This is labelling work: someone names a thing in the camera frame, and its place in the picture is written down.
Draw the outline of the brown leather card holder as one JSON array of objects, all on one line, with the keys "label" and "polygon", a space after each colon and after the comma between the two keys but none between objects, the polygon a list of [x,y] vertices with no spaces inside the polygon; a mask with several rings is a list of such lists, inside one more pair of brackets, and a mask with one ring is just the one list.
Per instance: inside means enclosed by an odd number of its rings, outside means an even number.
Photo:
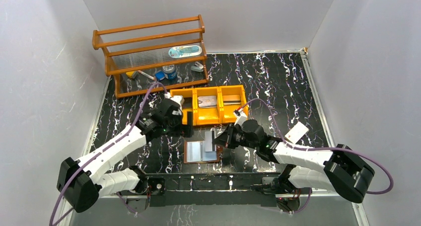
[{"label": "brown leather card holder", "polygon": [[205,152],[204,141],[192,141],[184,143],[184,163],[217,163],[221,161],[220,152]]}]

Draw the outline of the silver card in bin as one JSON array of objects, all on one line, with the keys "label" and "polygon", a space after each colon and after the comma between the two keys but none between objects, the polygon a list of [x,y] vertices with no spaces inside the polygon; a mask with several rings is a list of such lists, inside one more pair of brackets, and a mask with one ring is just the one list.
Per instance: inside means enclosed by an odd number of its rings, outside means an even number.
[{"label": "silver card in bin", "polygon": [[217,107],[217,96],[208,95],[208,96],[198,96],[198,107],[199,108],[214,108]]}]

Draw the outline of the blue lidded jar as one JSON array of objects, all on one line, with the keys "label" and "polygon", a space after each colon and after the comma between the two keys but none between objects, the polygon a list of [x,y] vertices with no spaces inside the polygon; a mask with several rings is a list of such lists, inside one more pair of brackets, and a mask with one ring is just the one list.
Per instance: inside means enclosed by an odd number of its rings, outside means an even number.
[{"label": "blue lidded jar", "polygon": [[168,80],[174,80],[178,77],[174,65],[163,66],[162,71],[164,72],[164,75]]}]

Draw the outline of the grey credit card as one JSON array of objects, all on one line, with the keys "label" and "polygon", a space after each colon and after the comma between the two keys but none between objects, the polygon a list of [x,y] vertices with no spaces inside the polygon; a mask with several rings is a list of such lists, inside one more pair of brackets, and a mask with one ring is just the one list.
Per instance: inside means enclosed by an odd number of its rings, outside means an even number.
[{"label": "grey credit card", "polygon": [[205,149],[205,152],[216,151],[216,147],[214,145],[214,131],[213,130],[205,132],[204,149]]}]

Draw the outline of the oval blue packaged item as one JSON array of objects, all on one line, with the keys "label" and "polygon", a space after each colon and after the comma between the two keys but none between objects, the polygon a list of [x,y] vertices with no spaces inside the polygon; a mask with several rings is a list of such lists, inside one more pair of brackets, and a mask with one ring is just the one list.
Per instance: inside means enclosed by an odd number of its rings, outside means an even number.
[{"label": "oval blue packaged item", "polygon": [[180,59],[198,56],[202,51],[202,47],[199,45],[175,46],[169,49],[168,55],[174,59]]}]

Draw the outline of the white marker pen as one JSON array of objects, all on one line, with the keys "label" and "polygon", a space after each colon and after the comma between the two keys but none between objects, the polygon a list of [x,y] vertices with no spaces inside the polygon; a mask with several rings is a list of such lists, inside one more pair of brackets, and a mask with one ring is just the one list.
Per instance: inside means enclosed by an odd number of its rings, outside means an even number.
[{"label": "white marker pen", "polygon": [[151,76],[151,75],[149,75],[149,74],[147,74],[147,73],[145,73],[143,71],[138,71],[138,73],[140,73],[141,75],[149,78],[150,80],[155,80],[155,77],[153,77],[153,76]]}]

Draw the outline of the yellow sponge block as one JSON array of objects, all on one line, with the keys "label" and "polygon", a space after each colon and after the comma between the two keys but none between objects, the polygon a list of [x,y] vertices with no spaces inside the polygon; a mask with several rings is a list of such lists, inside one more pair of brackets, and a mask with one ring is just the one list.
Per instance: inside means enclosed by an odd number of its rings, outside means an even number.
[{"label": "yellow sponge block", "polygon": [[130,79],[135,79],[138,76],[138,72],[137,71],[132,71],[132,72],[126,72],[126,76]]}]

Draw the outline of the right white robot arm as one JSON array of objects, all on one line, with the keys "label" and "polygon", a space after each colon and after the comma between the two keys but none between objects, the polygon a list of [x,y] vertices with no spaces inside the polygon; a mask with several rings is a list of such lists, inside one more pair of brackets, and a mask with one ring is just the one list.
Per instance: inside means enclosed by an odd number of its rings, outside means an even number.
[{"label": "right white robot arm", "polygon": [[229,124],[213,142],[229,149],[252,148],[265,161],[286,164],[280,184],[288,190],[324,189],[361,203],[375,175],[374,169],[348,147],[312,148],[285,143],[266,134],[256,120]]}]

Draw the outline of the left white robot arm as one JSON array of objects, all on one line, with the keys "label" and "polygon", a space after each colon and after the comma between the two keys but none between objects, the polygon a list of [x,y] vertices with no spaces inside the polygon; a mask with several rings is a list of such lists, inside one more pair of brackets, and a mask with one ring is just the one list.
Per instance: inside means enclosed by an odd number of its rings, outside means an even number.
[{"label": "left white robot arm", "polygon": [[146,174],[137,166],[114,173],[108,170],[154,139],[165,135],[191,137],[193,113],[187,113],[187,123],[183,124],[183,103],[180,95],[166,98],[151,111],[137,115],[131,125],[100,148],[79,159],[65,159],[60,166],[57,189],[72,208],[81,213],[103,196],[126,190],[142,194],[150,189]]}]

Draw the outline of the wooden shelf rack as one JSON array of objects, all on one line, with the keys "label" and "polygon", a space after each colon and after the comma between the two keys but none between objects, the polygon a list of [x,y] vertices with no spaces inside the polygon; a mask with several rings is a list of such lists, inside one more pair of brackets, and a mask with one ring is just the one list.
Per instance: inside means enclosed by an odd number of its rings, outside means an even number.
[{"label": "wooden shelf rack", "polygon": [[[135,79],[126,72],[143,71],[153,77],[163,66],[174,65],[178,77],[164,79],[168,89],[207,84],[209,74],[206,67],[207,52],[204,44],[205,24],[199,14],[192,17],[138,24],[126,27],[94,30],[92,47],[102,50],[105,59],[105,74],[114,80],[115,97],[124,98],[145,94],[148,86],[156,81],[141,75]],[[169,57],[171,47],[199,45],[198,56],[174,59]],[[201,62],[202,73],[191,71],[195,62]]]}]

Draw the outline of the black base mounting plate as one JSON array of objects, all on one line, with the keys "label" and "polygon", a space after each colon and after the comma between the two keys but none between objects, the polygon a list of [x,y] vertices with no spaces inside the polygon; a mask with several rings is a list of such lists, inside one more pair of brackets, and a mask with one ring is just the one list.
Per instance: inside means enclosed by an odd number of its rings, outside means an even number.
[{"label": "black base mounting plate", "polygon": [[151,206],[260,205],[297,210],[300,190],[287,186],[279,173],[147,174]]}]

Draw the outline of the brown striped card in bin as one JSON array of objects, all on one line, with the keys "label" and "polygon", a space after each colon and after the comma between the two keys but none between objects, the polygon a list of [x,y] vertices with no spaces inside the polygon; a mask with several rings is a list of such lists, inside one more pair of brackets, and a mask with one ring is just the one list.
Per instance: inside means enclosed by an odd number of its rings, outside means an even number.
[{"label": "brown striped card in bin", "polygon": [[223,95],[222,102],[224,106],[241,104],[241,97],[238,94]]}]

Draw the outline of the small blue box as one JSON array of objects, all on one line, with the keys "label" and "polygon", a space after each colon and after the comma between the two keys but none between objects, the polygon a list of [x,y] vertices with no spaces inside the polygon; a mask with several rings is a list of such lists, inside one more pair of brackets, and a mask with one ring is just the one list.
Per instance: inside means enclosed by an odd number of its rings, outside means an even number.
[{"label": "small blue box", "polygon": [[165,73],[163,71],[158,71],[154,74],[157,81],[162,81],[166,79]]}]

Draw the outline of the white power strip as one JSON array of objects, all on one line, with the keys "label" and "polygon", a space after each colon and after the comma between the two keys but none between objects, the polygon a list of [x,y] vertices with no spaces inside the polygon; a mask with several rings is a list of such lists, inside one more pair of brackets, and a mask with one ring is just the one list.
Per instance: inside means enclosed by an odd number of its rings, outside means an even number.
[{"label": "white power strip", "polygon": [[285,135],[285,138],[296,144],[307,132],[309,129],[301,122],[297,122]]}]

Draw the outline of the yellow three-compartment bin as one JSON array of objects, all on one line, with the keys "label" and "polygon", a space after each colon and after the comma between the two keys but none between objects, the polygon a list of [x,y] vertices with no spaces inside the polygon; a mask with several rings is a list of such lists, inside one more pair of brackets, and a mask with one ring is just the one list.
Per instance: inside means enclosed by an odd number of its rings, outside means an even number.
[{"label": "yellow three-compartment bin", "polygon": [[243,85],[172,89],[170,93],[184,99],[182,123],[185,125],[189,112],[193,113],[194,126],[234,123],[234,111],[247,102]]}]

